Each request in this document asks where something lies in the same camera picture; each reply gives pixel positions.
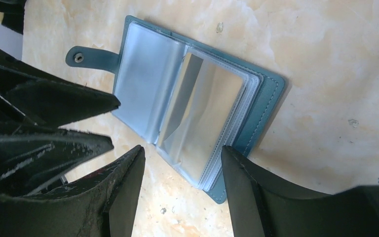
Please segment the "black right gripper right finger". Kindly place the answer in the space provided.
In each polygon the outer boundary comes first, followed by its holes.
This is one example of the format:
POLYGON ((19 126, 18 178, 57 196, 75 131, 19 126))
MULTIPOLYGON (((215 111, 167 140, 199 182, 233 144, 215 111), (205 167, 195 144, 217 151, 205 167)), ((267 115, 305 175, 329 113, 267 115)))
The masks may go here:
POLYGON ((230 146, 222 148, 222 168, 236 237, 379 237, 379 185, 317 192, 230 146))

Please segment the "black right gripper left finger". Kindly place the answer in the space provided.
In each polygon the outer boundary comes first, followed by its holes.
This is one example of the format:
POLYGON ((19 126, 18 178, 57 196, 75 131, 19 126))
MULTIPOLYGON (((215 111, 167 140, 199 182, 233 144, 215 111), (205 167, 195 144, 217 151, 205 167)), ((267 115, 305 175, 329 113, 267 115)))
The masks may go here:
POLYGON ((138 145, 48 193, 0 194, 0 237, 129 237, 145 170, 138 145))

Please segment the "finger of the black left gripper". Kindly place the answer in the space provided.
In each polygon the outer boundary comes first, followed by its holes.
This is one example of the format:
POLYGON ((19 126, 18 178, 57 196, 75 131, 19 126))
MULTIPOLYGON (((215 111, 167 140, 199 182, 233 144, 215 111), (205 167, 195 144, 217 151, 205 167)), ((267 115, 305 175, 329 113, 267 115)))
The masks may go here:
POLYGON ((0 194, 34 195, 113 148, 105 135, 0 121, 0 194))
MULTIPOLYGON (((23 115, 20 121, 59 127, 120 107, 112 94, 72 83, 19 61, 0 49, 0 102, 23 115)), ((5 118, 12 115, 0 107, 5 118)))

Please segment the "blue leather card holder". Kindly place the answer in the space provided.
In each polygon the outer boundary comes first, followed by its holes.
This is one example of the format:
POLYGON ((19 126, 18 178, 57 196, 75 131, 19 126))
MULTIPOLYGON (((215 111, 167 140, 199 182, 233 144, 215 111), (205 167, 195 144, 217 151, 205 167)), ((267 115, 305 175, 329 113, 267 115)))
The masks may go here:
POLYGON ((113 73, 113 115, 218 204, 227 198, 222 147, 250 154, 286 87, 278 74, 131 15, 120 52, 74 46, 65 61, 113 73))

